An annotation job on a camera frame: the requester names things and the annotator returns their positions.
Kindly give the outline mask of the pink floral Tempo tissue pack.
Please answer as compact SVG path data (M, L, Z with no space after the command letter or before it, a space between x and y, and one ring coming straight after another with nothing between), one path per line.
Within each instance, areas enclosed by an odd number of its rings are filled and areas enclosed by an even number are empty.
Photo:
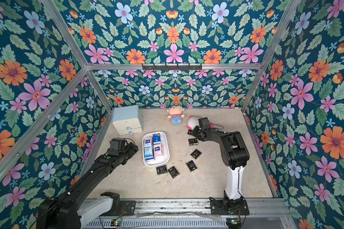
M153 137L152 136L145 137L144 141L143 141L143 146L145 148L152 147L153 146Z

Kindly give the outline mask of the white plastic storage box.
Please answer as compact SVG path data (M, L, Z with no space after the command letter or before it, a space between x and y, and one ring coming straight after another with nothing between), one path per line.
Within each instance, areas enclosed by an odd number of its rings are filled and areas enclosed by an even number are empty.
M147 167L167 165L170 159L167 136L164 132L148 133L142 138L143 163Z

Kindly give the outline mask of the blue cartoon tissue pack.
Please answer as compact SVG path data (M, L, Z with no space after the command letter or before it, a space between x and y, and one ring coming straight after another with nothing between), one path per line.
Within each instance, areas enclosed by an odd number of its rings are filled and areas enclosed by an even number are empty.
M160 143L161 143L161 134L160 133L153 134L153 144L157 145Z

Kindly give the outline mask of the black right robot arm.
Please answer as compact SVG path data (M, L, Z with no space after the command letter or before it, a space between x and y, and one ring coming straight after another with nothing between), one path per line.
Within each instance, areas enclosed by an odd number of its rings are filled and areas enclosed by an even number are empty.
M208 118L198 119L198 126L193 129L193 136L200 141L212 141L219 144L223 163L227 167L227 185L224 190L222 205L226 211L243 206L243 172L250 155L240 132L226 132L212 127Z

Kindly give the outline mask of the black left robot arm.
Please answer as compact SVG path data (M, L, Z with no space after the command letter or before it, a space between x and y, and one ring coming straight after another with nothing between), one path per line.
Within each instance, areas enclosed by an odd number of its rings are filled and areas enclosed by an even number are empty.
M38 229L82 229L93 219L111 209L120 209L119 194L106 192L93 203L83 206L94 188L119 165L125 165L139 148L127 138L114 138L105 154L99 156L90 169L67 191L40 204Z

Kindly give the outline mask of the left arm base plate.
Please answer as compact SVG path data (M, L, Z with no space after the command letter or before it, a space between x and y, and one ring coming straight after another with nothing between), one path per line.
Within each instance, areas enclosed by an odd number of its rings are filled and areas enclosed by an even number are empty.
M115 207L106 213L103 213L102 217L108 216L132 216L136 209L136 201L133 200L121 200Z

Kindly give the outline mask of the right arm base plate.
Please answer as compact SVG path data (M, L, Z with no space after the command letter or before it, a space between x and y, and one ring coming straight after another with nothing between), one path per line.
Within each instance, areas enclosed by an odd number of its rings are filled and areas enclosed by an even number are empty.
M250 214L246 199L240 197L236 200L223 198L209 198L210 210L212 215L243 215Z

